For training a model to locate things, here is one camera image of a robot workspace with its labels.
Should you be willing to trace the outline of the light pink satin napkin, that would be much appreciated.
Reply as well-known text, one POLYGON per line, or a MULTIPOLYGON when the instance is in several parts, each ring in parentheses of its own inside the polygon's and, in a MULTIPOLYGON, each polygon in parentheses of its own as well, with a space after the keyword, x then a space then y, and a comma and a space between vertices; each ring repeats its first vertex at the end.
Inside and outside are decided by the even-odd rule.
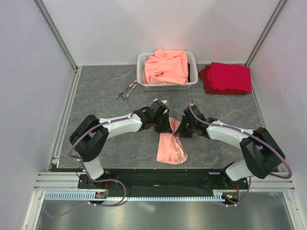
POLYGON ((167 164, 183 164, 188 159, 179 137, 173 134, 161 133, 156 160, 167 164))

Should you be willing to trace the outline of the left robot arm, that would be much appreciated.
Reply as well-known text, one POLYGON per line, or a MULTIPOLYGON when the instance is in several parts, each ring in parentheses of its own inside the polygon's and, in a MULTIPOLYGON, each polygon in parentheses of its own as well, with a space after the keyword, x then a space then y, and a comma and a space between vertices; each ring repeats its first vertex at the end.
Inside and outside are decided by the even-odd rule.
POLYGON ((105 176, 99 155, 105 142, 121 134, 148 130, 152 127, 159 134, 173 133, 167 100, 155 99, 151 106, 115 118, 99 119, 95 115, 89 115, 69 138, 72 144, 69 156, 81 162, 89 175, 89 184, 94 188, 101 188, 105 184, 105 176))

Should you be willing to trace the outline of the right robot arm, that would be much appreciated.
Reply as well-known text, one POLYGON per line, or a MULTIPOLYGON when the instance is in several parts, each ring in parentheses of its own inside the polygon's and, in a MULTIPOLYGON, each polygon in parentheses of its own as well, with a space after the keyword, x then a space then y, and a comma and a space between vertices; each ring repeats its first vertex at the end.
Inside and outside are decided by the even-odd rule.
POLYGON ((242 178, 255 176, 264 179, 285 163, 283 151, 265 128, 242 129, 216 118, 206 119, 196 105, 189 105, 174 135, 191 138, 193 134, 224 142, 242 151, 244 159, 226 166, 220 176, 221 186, 227 189, 242 178))

